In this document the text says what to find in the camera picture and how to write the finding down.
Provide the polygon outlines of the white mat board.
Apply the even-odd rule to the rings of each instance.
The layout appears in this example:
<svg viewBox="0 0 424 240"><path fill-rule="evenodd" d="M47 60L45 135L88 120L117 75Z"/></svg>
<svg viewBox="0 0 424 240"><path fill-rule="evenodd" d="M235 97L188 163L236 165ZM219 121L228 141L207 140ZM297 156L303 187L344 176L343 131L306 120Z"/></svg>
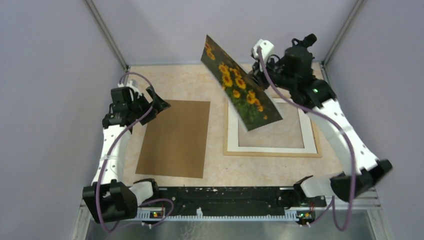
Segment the white mat board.
<svg viewBox="0 0 424 240"><path fill-rule="evenodd" d="M226 156L320 158L322 157L318 128L302 111L298 110L299 127L303 148L240 146L239 117L230 103L226 104L227 120L223 154Z"/></svg>

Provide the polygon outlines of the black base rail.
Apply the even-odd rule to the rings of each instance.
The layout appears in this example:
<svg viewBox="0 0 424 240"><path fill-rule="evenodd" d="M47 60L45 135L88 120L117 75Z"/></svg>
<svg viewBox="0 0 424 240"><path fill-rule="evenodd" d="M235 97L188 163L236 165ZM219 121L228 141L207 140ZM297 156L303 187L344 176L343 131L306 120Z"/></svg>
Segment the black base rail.
<svg viewBox="0 0 424 240"><path fill-rule="evenodd" d="M142 209L154 209L154 216L194 216L199 210L206 217L283 216L288 210L326 207L325 197L300 199L292 187L160 187Z"/></svg>

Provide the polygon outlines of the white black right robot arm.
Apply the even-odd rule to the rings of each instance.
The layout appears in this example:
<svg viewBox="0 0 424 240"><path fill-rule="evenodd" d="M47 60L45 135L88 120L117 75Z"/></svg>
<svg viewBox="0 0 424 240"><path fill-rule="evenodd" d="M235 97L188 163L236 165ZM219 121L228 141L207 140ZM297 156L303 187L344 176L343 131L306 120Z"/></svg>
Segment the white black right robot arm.
<svg viewBox="0 0 424 240"><path fill-rule="evenodd" d="M304 45L293 45L283 57L271 53L272 47L257 44L251 50L255 60L250 78L263 90L290 94L289 104L302 110L316 124L332 147L342 171L330 176L307 176L295 185L293 200L307 206L314 197L334 196L352 202L374 187L393 168L367 148L343 113L337 95L312 69L313 55Z"/></svg>

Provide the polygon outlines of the black microphone orange tip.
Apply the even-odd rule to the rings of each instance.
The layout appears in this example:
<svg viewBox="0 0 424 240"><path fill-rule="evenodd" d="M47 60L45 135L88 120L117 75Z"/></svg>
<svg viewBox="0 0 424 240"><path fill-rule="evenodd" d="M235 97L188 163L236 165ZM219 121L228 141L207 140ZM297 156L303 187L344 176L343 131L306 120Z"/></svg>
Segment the black microphone orange tip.
<svg viewBox="0 0 424 240"><path fill-rule="evenodd" d="M291 40L292 46L298 46L303 48L309 48L311 47L315 42L317 41L317 37L315 34L311 33L307 35L303 40L299 40L297 38L293 38Z"/></svg>

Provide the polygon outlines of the light wooden picture frame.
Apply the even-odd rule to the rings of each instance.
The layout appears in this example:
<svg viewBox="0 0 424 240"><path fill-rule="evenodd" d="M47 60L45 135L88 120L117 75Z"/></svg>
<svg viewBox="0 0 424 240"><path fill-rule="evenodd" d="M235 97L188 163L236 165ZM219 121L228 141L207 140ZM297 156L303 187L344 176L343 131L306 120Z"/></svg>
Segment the light wooden picture frame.
<svg viewBox="0 0 424 240"><path fill-rule="evenodd" d="M280 98L273 99L283 120L247 131L229 103L223 154L243 157L320 158L322 148L317 126L306 114Z"/></svg>

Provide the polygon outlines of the sunflower photo print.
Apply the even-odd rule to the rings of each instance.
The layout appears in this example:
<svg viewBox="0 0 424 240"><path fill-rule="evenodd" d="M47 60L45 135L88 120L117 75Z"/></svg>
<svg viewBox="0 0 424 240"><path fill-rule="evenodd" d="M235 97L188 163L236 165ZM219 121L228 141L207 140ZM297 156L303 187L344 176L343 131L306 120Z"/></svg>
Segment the sunflower photo print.
<svg viewBox="0 0 424 240"><path fill-rule="evenodd" d="M283 119L264 90L209 35L205 37L200 60L221 86L248 131Z"/></svg>

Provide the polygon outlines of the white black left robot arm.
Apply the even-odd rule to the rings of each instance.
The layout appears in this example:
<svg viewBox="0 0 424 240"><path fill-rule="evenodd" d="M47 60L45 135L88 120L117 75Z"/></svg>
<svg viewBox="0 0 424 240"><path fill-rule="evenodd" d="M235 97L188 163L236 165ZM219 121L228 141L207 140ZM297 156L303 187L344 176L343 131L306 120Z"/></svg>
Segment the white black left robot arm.
<svg viewBox="0 0 424 240"><path fill-rule="evenodd" d="M101 122L103 146L99 165L92 183L82 190L82 199L98 224L133 219L143 202L149 207L160 202L154 179L138 180L131 186L123 182L126 149L134 125L147 124L171 106L152 86L146 92L152 101L135 87L121 86L110 91L112 103Z"/></svg>

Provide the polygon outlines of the brown cardboard backing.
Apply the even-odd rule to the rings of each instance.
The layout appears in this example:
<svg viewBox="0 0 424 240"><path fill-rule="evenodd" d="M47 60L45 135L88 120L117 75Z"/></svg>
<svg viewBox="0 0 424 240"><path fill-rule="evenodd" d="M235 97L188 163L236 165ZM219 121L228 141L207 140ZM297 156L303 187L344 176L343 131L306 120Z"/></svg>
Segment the brown cardboard backing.
<svg viewBox="0 0 424 240"><path fill-rule="evenodd" d="M146 126L136 174L201 179L204 175L209 101L169 100Z"/></svg>

